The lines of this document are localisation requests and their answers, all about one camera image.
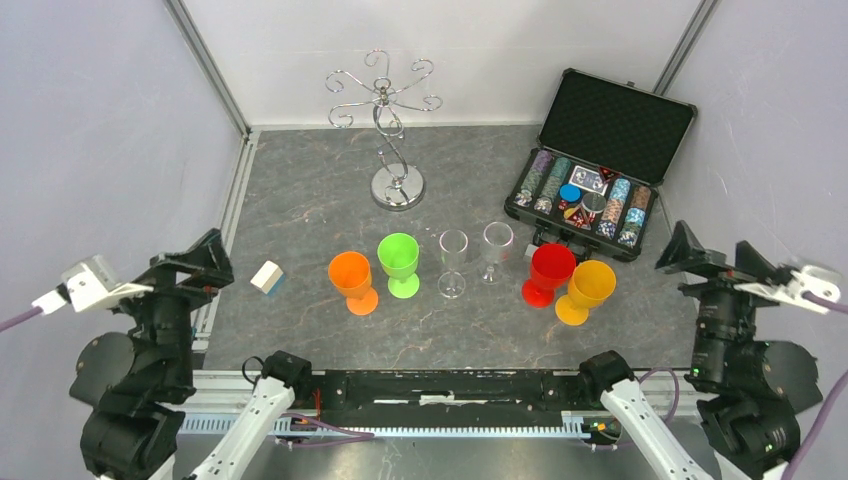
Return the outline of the green wine glass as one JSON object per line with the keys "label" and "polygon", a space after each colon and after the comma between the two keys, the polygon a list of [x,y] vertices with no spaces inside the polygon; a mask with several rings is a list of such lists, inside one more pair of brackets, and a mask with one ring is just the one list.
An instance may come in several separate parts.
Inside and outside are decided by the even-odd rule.
{"label": "green wine glass", "polygon": [[377,247],[377,257],[388,276],[387,286],[391,295],[409,299],[418,292],[420,247],[414,237],[402,232],[387,235]]}

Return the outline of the orange wine glass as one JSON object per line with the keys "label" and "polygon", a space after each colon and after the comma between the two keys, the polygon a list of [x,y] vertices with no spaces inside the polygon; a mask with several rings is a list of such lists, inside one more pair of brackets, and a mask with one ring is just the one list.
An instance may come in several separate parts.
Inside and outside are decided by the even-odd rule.
{"label": "orange wine glass", "polygon": [[366,316],[378,306],[379,297],[372,285],[372,271],[365,255],[345,251],[328,265],[328,278],[345,297],[347,309],[354,315]]}

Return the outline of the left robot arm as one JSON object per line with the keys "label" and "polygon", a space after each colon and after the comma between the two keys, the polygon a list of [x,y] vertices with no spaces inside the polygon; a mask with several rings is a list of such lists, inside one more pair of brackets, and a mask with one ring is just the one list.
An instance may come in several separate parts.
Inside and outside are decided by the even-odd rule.
{"label": "left robot arm", "polygon": [[192,313],[234,280],[222,233],[212,228],[187,250],[152,257],[130,282],[95,255],[67,269],[63,291],[77,313],[131,317],[125,333],[107,332],[81,351],[69,394],[91,407],[80,450],[97,479],[170,479],[180,411],[196,392]]}

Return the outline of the red wine glass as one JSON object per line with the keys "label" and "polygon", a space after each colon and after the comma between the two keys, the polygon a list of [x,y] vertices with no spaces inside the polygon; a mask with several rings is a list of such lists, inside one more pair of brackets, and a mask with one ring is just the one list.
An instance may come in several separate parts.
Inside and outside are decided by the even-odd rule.
{"label": "red wine glass", "polygon": [[531,307],[546,308],[576,266],[574,253],[565,245],[547,243],[538,247],[531,258],[529,278],[522,285],[523,300]]}

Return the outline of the clear wine glass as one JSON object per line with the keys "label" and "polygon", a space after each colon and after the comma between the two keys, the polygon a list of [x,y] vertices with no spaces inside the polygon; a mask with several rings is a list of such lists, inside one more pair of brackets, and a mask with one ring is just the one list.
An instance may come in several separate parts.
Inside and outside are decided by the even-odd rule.
{"label": "clear wine glass", "polygon": [[514,231],[505,222],[489,223],[482,233],[482,281],[486,285],[498,283],[504,276],[504,263],[514,243]]}
{"label": "clear wine glass", "polygon": [[445,298],[456,299],[465,291],[466,281],[460,270],[466,261],[468,246],[468,237],[462,230],[449,229],[439,237],[440,258],[445,271],[438,279],[438,289]]}

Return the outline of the yellow wine glass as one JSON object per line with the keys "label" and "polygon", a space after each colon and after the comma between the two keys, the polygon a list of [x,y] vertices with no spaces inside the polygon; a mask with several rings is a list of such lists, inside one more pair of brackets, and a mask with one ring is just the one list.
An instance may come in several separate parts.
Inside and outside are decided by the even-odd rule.
{"label": "yellow wine glass", "polygon": [[569,326],[582,325],[590,311],[603,304],[616,286],[616,274],[607,263],[598,260],[581,262],[568,281],[566,293],[556,301],[558,319]]}

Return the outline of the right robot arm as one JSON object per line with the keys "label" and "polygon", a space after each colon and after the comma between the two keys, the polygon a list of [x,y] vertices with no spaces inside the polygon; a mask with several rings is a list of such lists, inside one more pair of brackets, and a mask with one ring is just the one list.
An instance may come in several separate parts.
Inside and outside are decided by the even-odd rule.
{"label": "right robot arm", "polygon": [[[816,310],[805,296],[828,290],[820,269],[775,266],[747,241],[737,243],[729,264],[725,254],[704,248],[684,221],[675,224],[655,267],[701,279],[678,287],[699,303],[685,379],[709,397],[696,408],[722,472],[766,479],[788,471],[802,445],[797,416],[822,400],[817,361],[796,343],[756,339],[756,313],[780,304]],[[578,377],[580,400],[610,412],[658,477],[709,478],[646,400],[620,354],[591,357]]]}

